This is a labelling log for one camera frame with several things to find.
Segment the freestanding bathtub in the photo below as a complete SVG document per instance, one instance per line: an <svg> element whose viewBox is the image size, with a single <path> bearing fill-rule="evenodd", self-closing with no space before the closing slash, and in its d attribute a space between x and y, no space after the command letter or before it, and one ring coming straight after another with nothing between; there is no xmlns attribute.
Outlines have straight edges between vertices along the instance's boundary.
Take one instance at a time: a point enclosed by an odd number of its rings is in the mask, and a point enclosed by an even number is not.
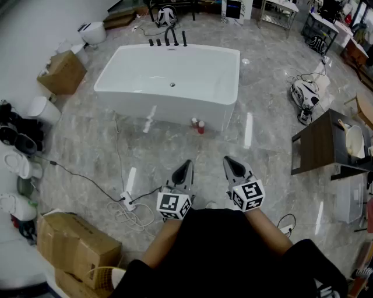
<svg viewBox="0 0 373 298"><path fill-rule="evenodd" d="M237 100L240 52L207 45L119 47L97 79L98 100L115 112L224 130Z"/></svg>

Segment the cardboard box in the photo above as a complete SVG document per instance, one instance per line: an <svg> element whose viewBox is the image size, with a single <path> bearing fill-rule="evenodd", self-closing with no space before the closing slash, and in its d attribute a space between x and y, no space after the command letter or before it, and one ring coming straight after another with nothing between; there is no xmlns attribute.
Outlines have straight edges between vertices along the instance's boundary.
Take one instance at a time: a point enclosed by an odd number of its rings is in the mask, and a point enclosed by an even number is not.
<svg viewBox="0 0 373 298"><path fill-rule="evenodd" d="M87 273L97 267L116 267L120 261L122 244L77 215L57 212L39 217L37 231L41 255L93 289L98 285L97 271Z"/></svg>
<svg viewBox="0 0 373 298"><path fill-rule="evenodd" d="M72 51L51 58L49 73L37 80L54 94L74 94L87 70Z"/></svg>
<svg viewBox="0 0 373 298"><path fill-rule="evenodd" d="M75 276L58 269L55 270L55 280L70 298L107 298L112 292L108 289L93 290Z"/></svg>

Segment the bathtub faucet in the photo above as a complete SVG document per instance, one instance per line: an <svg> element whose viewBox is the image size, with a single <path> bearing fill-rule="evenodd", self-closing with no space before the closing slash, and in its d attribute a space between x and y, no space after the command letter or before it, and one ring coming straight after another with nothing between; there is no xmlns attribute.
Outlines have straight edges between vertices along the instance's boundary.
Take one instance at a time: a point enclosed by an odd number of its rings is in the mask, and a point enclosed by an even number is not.
<svg viewBox="0 0 373 298"><path fill-rule="evenodd" d="M168 27L168 28L166 29L166 32L164 33L164 42L166 43L166 45L170 45L170 41L169 41L168 38L167 38L167 33L168 33L169 30L171 30L172 33L173 33L175 46L178 46L179 43L178 43L177 40L176 40L175 31L174 31L174 28L173 28L172 26L170 26L170 27Z"/></svg>

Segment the marble floor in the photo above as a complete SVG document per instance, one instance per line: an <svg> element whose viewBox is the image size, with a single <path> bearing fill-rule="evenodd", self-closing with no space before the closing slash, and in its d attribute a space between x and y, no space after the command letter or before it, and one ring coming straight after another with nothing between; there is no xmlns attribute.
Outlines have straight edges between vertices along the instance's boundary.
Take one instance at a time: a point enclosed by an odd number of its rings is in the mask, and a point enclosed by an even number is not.
<svg viewBox="0 0 373 298"><path fill-rule="evenodd" d="M288 89L291 76L311 73L318 68L320 56L310 50L300 36L301 23L294 23L286 39L285 32L264 23L259 29L254 20L243 27L231 27L220 22L219 16L199 14L196 21L191 15L180 20L181 30L191 44L214 45L241 51L241 59L249 64L240 65L238 100L231 122L222 133L206 131L199 135L190 126L155 121L144 133L144 119L116 115L114 111L96 103L93 85L103 67L120 45L147 43L147 34L162 32L150 19L135 20L128 28L108 32L107 40L96 49L88 48L90 62L87 74L73 96L59 97L62 117L49 132L44 158L59 162L70 171L86 175L108 194L119 198L122 192L121 165L124 182L132 167L137 169L132 194L137 197L164 183L168 170L190 158L195 165L195 208L204 208L215 201L226 206L227 181L222 158L233 155L251 164L256 176L262 179L266 201L262 207L277 224L279 219L292 213L297 219L290 239L295 243L312 239L325 255L344 273L349 274L361 242L367 234L353 233L354 224L338 222L333 216L336 183L330 175L336 170L330 166L316 171L290 176L292 160L291 137L303 126L297 121L297 107L291 101ZM351 115L356 106L343 102L362 92L373 102L372 92L358 81L352 69L345 65L337 52L328 52L327 78L323 90L323 105L314 111L314 118L323 114L323 108L333 108ZM252 141L244 147L247 114L253 116ZM115 144L118 123L118 151ZM138 258L147 249L152 237L145 232L133 232L124 223L115 222L107 212L110 199L90 181L71 176L58 166L40 160L44 177L38 184L39 192L33 198L39 202L40 212L62 208L76 212L90 223L123 243L125 261ZM139 200L154 211L155 222L147 230L155 234L162 225L155 211L156 196ZM323 213L316 225L320 204ZM147 222L151 214L138 207L135 212Z"/></svg>

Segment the black sleeve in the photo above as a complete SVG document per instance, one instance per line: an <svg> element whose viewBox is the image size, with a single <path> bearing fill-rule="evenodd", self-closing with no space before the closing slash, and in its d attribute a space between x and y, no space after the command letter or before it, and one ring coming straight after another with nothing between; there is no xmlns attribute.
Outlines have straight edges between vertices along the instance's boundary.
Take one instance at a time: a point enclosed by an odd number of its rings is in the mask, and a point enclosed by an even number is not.
<svg viewBox="0 0 373 298"><path fill-rule="evenodd" d="M149 297L154 291L155 279L153 269L140 260L133 260L110 297Z"/></svg>
<svg viewBox="0 0 373 298"><path fill-rule="evenodd" d="M293 245L282 257L281 268L284 280L298 297L318 297L314 279L331 286L341 298L347 297L347 281L343 274L330 262L309 239Z"/></svg>

